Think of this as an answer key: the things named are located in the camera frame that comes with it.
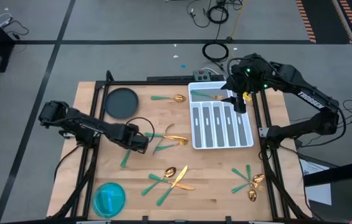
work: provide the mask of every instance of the fork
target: fork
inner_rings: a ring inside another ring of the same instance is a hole
[[[215,100],[224,99],[224,96],[211,96],[211,95],[208,95],[208,94],[205,94],[205,93],[200,93],[200,92],[197,92],[197,91],[194,91],[194,90],[191,90],[191,94],[192,95],[198,95],[198,96],[207,96],[207,97],[213,98]]]

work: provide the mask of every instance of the power cord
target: power cord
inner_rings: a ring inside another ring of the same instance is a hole
[[[190,6],[192,3],[196,2],[196,1],[200,1],[200,0],[193,0],[192,2],[190,2],[190,3],[187,5],[187,8],[186,8],[186,9],[187,9],[187,14],[189,14],[189,15],[192,17],[195,26],[200,27],[200,28],[206,28],[206,27],[209,26],[209,24],[210,24],[211,22],[208,21],[207,24],[206,24],[206,25],[203,25],[203,26],[197,24],[196,21],[195,21],[195,16],[196,16],[196,15],[194,14],[194,8],[192,8],[191,11],[189,10],[189,6]],[[202,8],[203,14],[204,14],[205,16],[207,16],[207,11],[210,10],[211,4],[212,4],[212,0],[209,1],[209,6],[207,7],[207,10],[205,10],[204,8]]]
[[[55,168],[55,172],[54,172],[54,182],[55,179],[57,178],[57,172],[58,172],[58,168],[61,165],[61,163],[68,157],[70,156],[72,153],[74,153],[77,149],[79,148],[79,146],[76,146],[74,149],[72,149],[70,152],[68,152],[68,154],[66,154],[58,163],[57,167]]]
[[[151,141],[153,140],[153,138],[154,138],[154,135],[155,135],[155,128],[154,128],[152,122],[149,121],[149,120],[146,119],[146,118],[143,118],[143,117],[136,117],[136,118],[132,118],[132,119],[128,120],[128,121],[126,122],[126,125],[129,124],[130,121],[133,121],[133,120],[136,120],[136,119],[143,119],[143,120],[149,122],[149,124],[151,125],[151,127],[152,127],[152,133],[153,133],[153,134],[152,134],[152,137],[151,137],[151,139],[150,139],[150,141],[149,141],[149,142],[151,142]],[[57,178],[58,168],[60,167],[61,163],[62,163],[67,157],[69,157],[72,153],[74,153],[78,148],[79,148],[79,146],[76,146],[74,149],[72,149],[68,154],[66,154],[66,155],[59,161],[59,163],[57,164],[57,167],[55,168],[55,172],[54,172],[54,181],[55,181],[55,179]]]
[[[298,158],[301,158],[301,154],[299,153],[299,152],[297,152],[297,151],[295,151],[295,150],[293,150],[293,149],[290,149],[290,148],[288,148],[288,147],[285,147],[285,146],[280,146],[280,147],[282,147],[282,148],[284,148],[284,149],[286,149],[286,150],[289,150],[289,151],[291,151],[291,152],[294,152],[297,156],[298,156]],[[303,173],[303,167],[302,167],[302,163],[300,162],[300,159],[298,159],[298,161],[299,161],[299,165],[300,165],[300,171],[302,172],[302,175],[304,175],[304,173]],[[309,211],[311,211],[311,213],[312,214],[314,214],[319,220],[321,220],[321,221],[324,221],[324,219],[322,219],[321,218],[321,216],[319,216],[317,213],[315,213],[313,210],[312,210],[312,208],[310,208],[310,205],[308,204],[308,200],[307,200],[307,194],[306,194],[306,189],[305,189],[305,179],[304,178],[302,178],[302,180],[303,180],[303,192],[304,192],[304,194],[305,194],[305,203],[306,203],[306,206],[307,206],[307,208],[309,209]]]
[[[13,23],[19,24],[24,30],[26,30],[26,32],[25,32],[25,33],[19,33],[19,32],[10,30],[10,31],[7,31],[6,34],[12,34],[17,40],[20,40],[20,39],[21,39],[21,38],[20,38],[20,35],[24,36],[24,35],[29,34],[29,29],[26,28],[25,26],[23,26],[23,25],[21,24],[21,22],[16,21],[16,20],[11,21],[8,25],[6,25],[6,26],[3,27],[3,28],[9,27],[9,26],[10,26],[11,24],[13,24]]]
[[[205,45],[203,45],[203,48],[202,48],[202,54],[204,57],[206,57],[208,60],[210,60],[211,62],[213,62],[214,64],[216,64],[220,70],[222,70],[223,72],[224,71],[224,68],[223,68],[223,64],[219,64],[221,62],[225,62],[229,56],[229,49],[227,47],[226,44],[222,44],[222,43],[219,43],[217,41],[217,38],[219,38],[219,34],[220,34],[220,28],[221,28],[221,24],[225,23],[225,21],[228,19],[228,11],[226,8],[224,8],[224,6],[221,6],[219,5],[219,3],[217,3],[217,6],[214,6],[212,7],[209,11],[211,12],[213,9],[221,9],[221,18],[219,21],[216,21],[216,22],[213,22],[215,24],[218,24],[219,25],[219,28],[217,29],[217,34],[216,34],[216,38],[214,39],[214,41],[212,43],[207,43]],[[223,15],[224,13],[226,13],[226,19],[223,20]],[[225,51],[226,51],[226,54],[222,57],[219,57],[219,58],[214,58],[214,57],[210,57],[208,56],[208,54],[206,53],[206,49],[208,46],[210,45],[218,45],[220,47],[222,47]]]

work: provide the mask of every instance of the knife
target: knife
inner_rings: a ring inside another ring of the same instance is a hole
[[[166,179],[161,179],[160,177],[158,177],[157,175],[154,175],[154,174],[150,174],[148,176],[148,178],[150,178],[152,180],[159,180],[159,181],[162,181],[162,182],[165,182],[165,183],[168,183],[168,184],[173,184],[174,183],[174,182],[168,181]],[[188,185],[185,185],[185,184],[180,184],[180,183],[177,183],[176,187],[184,189],[184,190],[195,190],[195,187],[191,187],[191,186],[188,186]]]
[[[173,182],[169,190],[166,191],[166,193],[164,193],[161,198],[159,198],[159,200],[156,202],[157,206],[162,205],[165,198],[170,194],[170,191],[173,189],[173,187],[176,186],[176,184],[178,184],[178,182],[184,177],[184,174],[187,172],[187,170],[188,170],[188,165],[186,165],[184,169],[181,171],[181,173],[177,176],[176,181]]]

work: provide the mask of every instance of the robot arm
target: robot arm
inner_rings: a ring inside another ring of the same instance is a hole
[[[260,129],[260,136],[266,138],[267,144],[271,148],[278,148],[285,138],[296,138],[302,134],[327,135],[336,133],[339,103],[319,91],[317,87],[308,84],[295,67],[268,62],[257,54],[250,54],[244,58],[236,58],[236,60],[240,60],[240,63],[232,66],[232,74],[229,75],[226,84],[222,87],[222,89],[237,93],[236,98],[230,97],[222,100],[232,103],[236,112],[246,113],[242,97],[244,92],[257,93],[267,88],[292,93],[320,111],[308,121],[286,127],[271,126]]]
[[[56,126],[75,136],[77,144],[93,147],[97,134],[105,135],[111,142],[133,151],[144,154],[148,146],[148,138],[138,134],[138,126],[134,124],[108,124],[81,113],[61,101],[45,103],[39,121],[42,126]]]

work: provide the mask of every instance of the wire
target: wire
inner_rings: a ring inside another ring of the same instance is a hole
[[[259,157],[259,159],[260,159],[261,161],[263,161],[262,151],[260,151],[257,156]],[[268,158],[268,159],[270,159],[272,156],[273,156],[273,152],[270,150],[270,155],[269,155],[269,158]]]
[[[285,149],[287,149],[287,150],[290,150],[290,151],[296,153],[296,154],[298,155],[298,157],[299,157],[299,153],[296,152],[296,151],[294,151],[293,149],[289,149],[289,148],[287,148],[287,147],[283,147],[283,148],[285,148]],[[302,171],[302,175],[303,175],[302,163],[300,162],[299,159],[298,159],[298,161],[299,161],[299,164],[300,164],[300,170]],[[307,206],[307,208],[309,209],[309,211],[311,211],[312,214],[314,214],[318,219],[320,219],[321,221],[323,221],[323,219],[322,219],[319,215],[317,215],[315,212],[313,212],[313,210],[310,208],[310,206],[309,206],[309,204],[308,204],[308,202],[307,202],[307,195],[306,195],[306,189],[305,189],[305,179],[304,179],[304,178],[302,178],[302,179],[303,179],[303,192],[304,192],[304,194],[305,194],[305,203],[306,203],[306,206]]]
[[[8,13],[8,12],[7,12],[7,13],[3,13],[3,14],[1,14],[1,15],[0,15],[0,17],[1,17],[1,16],[4,16],[4,15],[8,15],[8,16],[9,16],[9,19],[11,19],[11,18],[12,18],[12,15],[11,15],[10,13]]]
[[[306,156],[306,155],[303,155],[302,153],[300,153],[300,152],[298,152],[298,151],[295,151],[295,150],[293,150],[293,149],[290,149],[290,148],[288,148],[288,147],[285,147],[285,146],[283,146],[283,145],[280,145],[280,147],[282,147],[282,148],[284,148],[284,149],[286,149],[286,150],[289,150],[289,151],[291,151],[291,152],[294,152],[295,154],[297,154],[298,155],[298,157],[301,157],[302,159],[313,159],[314,161],[318,161],[318,162],[322,162],[322,163],[324,163],[324,164],[329,164],[330,166],[333,166],[333,167],[339,167],[338,165],[335,165],[335,164],[332,164],[332,163],[330,163],[330,162],[327,162],[327,161],[323,161],[323,160],[321,160],[321,159],[317,159],[317,158],[314,158],[314,157],[311,157],[311,156]]]
[[[201,70],[204,70],[204,69],[210,70],[210,71],[214,72],[216,75],[220,75],[220,74],[218,74],[217,71],[215,71],[215,70],[213,70],[211,68],[201,68]]]
[[[24,47],[22,50],[17,51],[16,53],[17,53],[17,54],[19,54],[19,53],[21,53],[21,52],[25,51],[25,50],[26,50],[27,45],[26,45],[26,44],[24,44],[24,46],[25,46],[25,47]]]
[[[126,125],[127,125],[128,123],[130,123],[130,121],[134,121],[134,120],[136,120],[136,119],[143,119],[143,120],[147,121],[147,122],[151,125],[151,127],[152,127],[152,137],[151,137],[151,139],[150,139],[150,141],[149,141],[149,142],[151,142],[151,141],[153,140],[154,136],[155,136],[155,128],[154,128],[152,122],[149,121],[149,120],[146,119],[146,118],[143,118],[143,117],[136,117],[136,118],[132,118],[132,119],[128,120],[128,121],[126,122]],[[144,143],[139,143],[139,144],[137,144],[137,145],[135,145],[135,146],[133,146],[133,147],[137,147],[137,146],[140,146],[140,145],[142,145],[142,144],[144,144]]]
[[[300,171],[302,172],[302,175],[304,175],[304,174],[303,174],[302,163],[300,162],[300,159],[298,159],[298,161],[299,161]],[[302,180],[303,180],[303,191],[304,191],[304,193],[305,193],[305,204],[306,204],[307,208],[308,208],[308,209],[311,211],[311,213],[314,214],[319,220],[324,221],[324,219],[322,219],[321,216],[319,216],[317,213],[315,213],[315,212],[312,210],[312,208],[310,208],[310,206],[309,206],[309,204],[308,204],[308,202],[307,202],[307,194],[306,194],[306,188],[305,188],[305,178],[302,177]]]
[[[198,26],[198,27],[200,27],[200,28],[208,27],[209,24],[211,23],[210,21],[208,21],[206,25],[201,26],[201,25],[197,24],[196,21],[195,21],[195,16],[196,16],[196,15],[194,14],[194,8],[191,9],[191,12],[189,11],[189,6],[190,6],[192,3],[196,2],[196,1],[200,1],[200,0],[193,0],[192,2],[190,2],[190,3],[187,5],[187,8],[186,8],[187,14],[189,14],[189,15],[192,17],[195,26]],[[209,6],[207,7],[207,11],[210,9],[211,4],[212,4],[212,0],[209,1]],[[203,10],[203,14],[204,14],[205,16],[207,16],[207,11],[205,11],[204,8],[202,8],[202,10]]]
[[[66,154],[58,163],[57,167],[55,168],[55,172],[54,172],[54,181],[57,178],[57,172],[58,172],[58,168],[61,165],[61,163],[68,157],[70,156],[72,153],[74,153],[77,149],[79,148],[79,146],[76,146],[74,149],[72,149],[70,152],[68,152],[68,154]]]
[[[325,145],[325,144],[328,144],[328,143],[331,143],[331,142],[333,142],[333,141],[336,141],[336,140],[342,138],[342,137],[345,135],[345,133],[346,133],[346,126],[347,126],[347,125],[346,125],[346,118],[345,118],[345,115],[343,114],[343,111],[340,109],[340,107],[337,106],[336,108],[338,109],[338,111],[340,112],[340,115],[342,116],[342,122],[343,122],[343,131],[342,131],[342,133],[341,133],[338,137],[336,137],[336,138],[334,138],[334,139],[331,139],[331,140],[329,140],[329,141],[326,141],[326,142],[323,142],[323,143],[319,143],[319,144],[312,144],[312,145],[306,144],[305,146],[302,146],[302,147],[323,146],[323,145]]]
[[[214,20],[214,19],[212,18],[212,11],[213,11],[213,10],[221,11],[221,18],[220,18],[219,21]],[[217,2],[217,5],[216,5],[216,6],[213,6],[213,7],[211,7],[211,8],[208,10],[206,16],[207,16],[207,18],[209,19],[209,21],[213,22],[214,24],[219,24],[219,25],[221,25],[221,24],[227,22],[228,17],[229,17],[229,13],[228,13],[228,10],[224,7],[224,3],[223,3],[223,2]]]
[[[234,10],[239,10],[242,8],[242,0],[230,0],[230,2],[227,2],[226,4],[231,4],[232,7],[234,8]]]
[[[24,27],[24,26],[21,24],[21,22],[16,21],[16,20],[11,21],[8,25],[5,26],[5,28],[9,27],[9,26],[10,26],[11,24],[13,24],[13,23],[19,24],[24,30],[26,30],[26,32],[25,32],[25,33],[19,33],[19,32],[16,32],[16,31],[12,31],[12,30],[11,30],[11,31],[7,31],[6,34],[13,33],[13,34],[17,34],[17,35],[27,35],[27,34],[29,33],[29,29],[26,28],[26,27]]]
[[[312,141],[317,140],[317,139],[319,139],[319,138],[321,138],[321,137],[322,137],[322,135],[319,135],[319,136],[317,136],[317,137],[315,137],[315,138],[312,138],[307,144],[305,144],[304,146],[301,146],[301,147],[306,147],[306,146],[308,146],[310,143],[312,143]]]
[[[352,108],[347,108],[346,106],[345,106],[345,103],[346,102],[349,102],[349,101],[352,101],[352,100],[345,100],[344,102],[343,102],[343,108],[344,108],[344,110],[343,111],[349,111],[350,113],[352,113]],[[301,121],[301,120],[304,120],[304,119],[310,119],[310,118],[312,118],[312,117],[307,117],[307,118],[299,118],[299,119],[291,119],[291,121],[293,121],[293,122],[296,122],[296,121]]]

